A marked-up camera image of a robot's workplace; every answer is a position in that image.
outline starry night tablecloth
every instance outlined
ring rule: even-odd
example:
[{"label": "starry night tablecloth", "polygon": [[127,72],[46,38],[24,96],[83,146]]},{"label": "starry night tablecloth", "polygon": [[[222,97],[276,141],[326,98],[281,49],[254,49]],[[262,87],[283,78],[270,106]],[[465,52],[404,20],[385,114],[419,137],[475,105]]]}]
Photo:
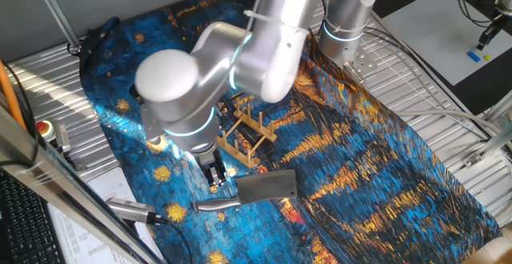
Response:
[{"label": "starry night tablecloth", "polygon": [[[292,91],[270,105],[241,97],[276,121],[274,142],[251,169],[222,153],[228,182],[209,189],[194,158],[163,139],[146,142],[140,98],[130,93],[146,57],[191,51],[212,22],[245,27],[253,0],[185,0],[89,32],[80,74],[108,142],[136,199],[155,206],[184,232],[196,263],[456,263],[501,235],[496,221],[448,172],[427,144],[355,84],[309,36]],[[221,124],[234,123],[237,91],[219,102]],[[247,150],[258,140],[240,125],[230,136]],[[233,177],[295,169],[299,197],[219,213],[194,202],[236,195]],[[180,237],[150,228],[170,263],[188,261]]]}]

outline metal rod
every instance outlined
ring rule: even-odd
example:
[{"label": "metal rod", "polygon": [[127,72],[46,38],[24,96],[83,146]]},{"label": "metal rod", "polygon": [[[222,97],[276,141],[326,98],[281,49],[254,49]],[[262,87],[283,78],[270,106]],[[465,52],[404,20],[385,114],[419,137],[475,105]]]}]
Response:
[{"label": "metal rod", "polygon": [[[0,160],[30,162],[34,139],[4,109],[0,109],[0,127]],[[53,147],[45,150],[40,146],[35,162],[40,164],[30,173],[16,166],[6,166],[4,170],[130,262],[137,263],[141,259],[147,263],[162,263]],[[38,180],[41,177],[44,177],[44,183]]]},{"label": "metal rod", "polygon": [[81,48],[80,41],[78,40],[78,37],[76,33],[73,31],[73,28],[71,28],[71,25],[68,23],[66,16],[62,12],[61,8],[57,4],[57,1],[55,0],[44,0],[46,5],[48,6],[48,9],[50,9],[50,12],[55,18],[55,21],[57,21],[58,26],[61,28],[62,32],[64,33],[64,36],[66,36],[67,41],[71,45],[71,49],[74,50],[74,52],[78,52]]}]

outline keyboard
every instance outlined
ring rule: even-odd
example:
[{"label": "keyboard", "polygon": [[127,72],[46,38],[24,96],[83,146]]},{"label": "keyboard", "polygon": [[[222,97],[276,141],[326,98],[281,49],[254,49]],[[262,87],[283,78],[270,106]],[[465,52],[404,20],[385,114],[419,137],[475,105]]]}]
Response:
[{"label": "keyboard", "polygon": [[0,213],[14,264],[64,263],[46,203],[2,168]]}]

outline paper document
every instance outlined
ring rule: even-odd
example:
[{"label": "paper document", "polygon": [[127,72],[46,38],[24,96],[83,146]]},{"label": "paper document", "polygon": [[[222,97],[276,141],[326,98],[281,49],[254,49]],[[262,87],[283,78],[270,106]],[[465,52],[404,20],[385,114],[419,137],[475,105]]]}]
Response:
[{"label": "paper document", "polygon": [[[119,167],[89,181],[88,184],[103,200],[115,197],[136,201],[134,194],[128,186],[125,175]],[[130,263],[116,251],[112,250],[105,243],[89,233],[89,231],[67,217],[59,209],[51,204],[48,204],[48,207],[66,263]],[[162,253],[160,253],[160,250],[157,248],[146,224],[135,223],[135,229],[144,243],[148,245],[160,259],[163,259]]]}]

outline knife handle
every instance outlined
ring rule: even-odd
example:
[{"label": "knife handle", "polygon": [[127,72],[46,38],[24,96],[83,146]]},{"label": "knife handle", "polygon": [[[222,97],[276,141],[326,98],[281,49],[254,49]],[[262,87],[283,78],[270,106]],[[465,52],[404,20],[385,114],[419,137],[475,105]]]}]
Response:
[{"label": "knife handle", "polygon": [[204,202],[199,202],[196,204],[196,207],[200,211],[220,211],[224,209],[228,209],[231,207],[240,206],[240,202],[236,198],[228,198],[228,199],[215,199]]}]

